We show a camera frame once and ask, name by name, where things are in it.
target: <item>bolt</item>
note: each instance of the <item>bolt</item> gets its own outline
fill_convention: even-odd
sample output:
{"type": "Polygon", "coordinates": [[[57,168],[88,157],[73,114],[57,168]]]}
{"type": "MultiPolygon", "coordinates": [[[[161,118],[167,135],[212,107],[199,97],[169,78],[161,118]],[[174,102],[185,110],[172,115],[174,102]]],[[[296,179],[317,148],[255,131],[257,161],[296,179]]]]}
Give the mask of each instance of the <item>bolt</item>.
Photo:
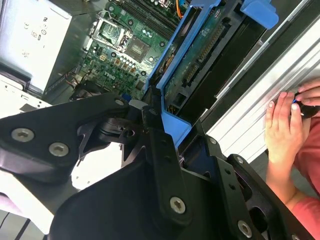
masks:
{"type": "Polygon", "coordinates": [[[238,228],[243,235],[245,235],[248,239],[252,237],[252,231],[249,225],[245,221],[238,221],[238,228]]]}
{"type": "Polygon", "coordinates": [[[186,211],[186,205],[185,205],[184,201],[182,201],[181,198],[179,198],[177,196],[173,196],[170,199],[170,207],[177,214],[183,214],[186,211]]]}
{"type": "Polygon", "coordinates": [[[35,134],[27,128],[17,128],[11,132],[11,137],[21,143],[26,143],[34,139],[35,134]]]}
{"type": "Polygon", "coordinates": [[[64,157],[69,153],[69,148],[62,142],[54,142],[49,146],[49,152],[56,157],[64,157]]]}
{"type": "Polygon", "coordinates": [[[217,144],[217,141],[214,140],[212,137],[210,137],[210,142],[211,142],[212,144],[217,144]]]}
{"type": "Polygon", "coordinates": [[[157,115],[157,112],[152,108],[149,109],[149,112],[152,113],[153,115],[157,115]]]}
{"type": "Polygon", "coordinates": [[[240,163],[240,164],[243,164],[243,163],[244,163],[244,160],[243,160],[241,157],[239,157],[239,156],[236,157],[236,160],[237,160],[238,163],[240,163]]]}
{"type": "Polygon", "coordinates": [[[295,234],[292,234],[291,237],[292,237],[292,240],[300,240],[300,238],[298,238],[298,236],[295,234]]]}
{"type": "Polygon", "coordinates": [[[119,99],[116,99],[116,100],[115,100],[115,103],[116,103],[116,104],[119,104],[119,105],[121,105],[121,106],[124,105],[124,102],[121,101],[121,100],[119,100],[119,99]]]}

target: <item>person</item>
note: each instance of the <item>person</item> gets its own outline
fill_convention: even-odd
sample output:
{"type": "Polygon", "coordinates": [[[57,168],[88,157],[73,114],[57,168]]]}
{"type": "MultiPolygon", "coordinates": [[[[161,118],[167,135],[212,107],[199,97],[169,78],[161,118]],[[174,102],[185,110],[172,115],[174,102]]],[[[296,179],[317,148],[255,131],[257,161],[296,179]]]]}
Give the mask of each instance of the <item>person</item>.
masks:
{"type": "Polygon", "coordinates": [[[320,200],[297,189],[290,177],[295,166],[320,193],[320,114],[302,120],[294,98],[307,106],[320,106],[320,78],[293,92],[282,92],[271,101],[265,116],[268,148],[266,183],[306,230],[320,240],[320,200]]]}

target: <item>orange wire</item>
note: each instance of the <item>orange wire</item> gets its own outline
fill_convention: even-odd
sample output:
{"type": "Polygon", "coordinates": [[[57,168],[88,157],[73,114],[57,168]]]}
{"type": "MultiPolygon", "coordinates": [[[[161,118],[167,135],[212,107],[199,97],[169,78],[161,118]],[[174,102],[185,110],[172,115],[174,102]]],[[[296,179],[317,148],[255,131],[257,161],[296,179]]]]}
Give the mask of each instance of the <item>orange wire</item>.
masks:
{"type": "Polygon", "coordinates": [[[176,5],[176,12],[178,14],[178,17],[182,19],[184,16],[181,14],[181,11],[180,11],[179,0],[175,0],[175,5],[176,5]]]}

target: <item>pink shirt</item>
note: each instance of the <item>pink shirt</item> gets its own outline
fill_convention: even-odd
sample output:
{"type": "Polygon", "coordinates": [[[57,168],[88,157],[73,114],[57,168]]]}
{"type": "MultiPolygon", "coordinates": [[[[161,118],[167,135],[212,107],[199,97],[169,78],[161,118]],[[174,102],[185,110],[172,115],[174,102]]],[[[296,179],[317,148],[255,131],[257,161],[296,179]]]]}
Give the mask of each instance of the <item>pink shirt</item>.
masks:
{"type": "MultiPolygon", "coordinates": [[[[312,118],[309,136],[296,155],[294,165],[319,194],[320,117],[312,118]]],[[[306,197],[293,207],[292,213],[315,239],[320,240],[320,200],[306,197]]]]}

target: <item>hand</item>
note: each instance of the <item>hand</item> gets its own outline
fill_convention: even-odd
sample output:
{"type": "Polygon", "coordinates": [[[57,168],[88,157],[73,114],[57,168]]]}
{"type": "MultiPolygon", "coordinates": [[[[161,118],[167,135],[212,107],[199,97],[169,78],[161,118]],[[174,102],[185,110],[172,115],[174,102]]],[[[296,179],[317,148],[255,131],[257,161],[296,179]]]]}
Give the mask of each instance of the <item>hand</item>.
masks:
{"type": "Polygon", "coordinates": [[[292,104],[294,96],[293,92],[282,92],[276,106],[273,101],[269,103],[265,117],[265,143],[269,150],[269,161],[290,168],[310,130],[310,119],[303,123],[299,105],[292,104]]]}
{"type": "Polygon", "coordinates": [[[295,98],[297,101],[307,106],[320,106],[320,78],[304,83],[298,92],[300,94],[295,98]]]}

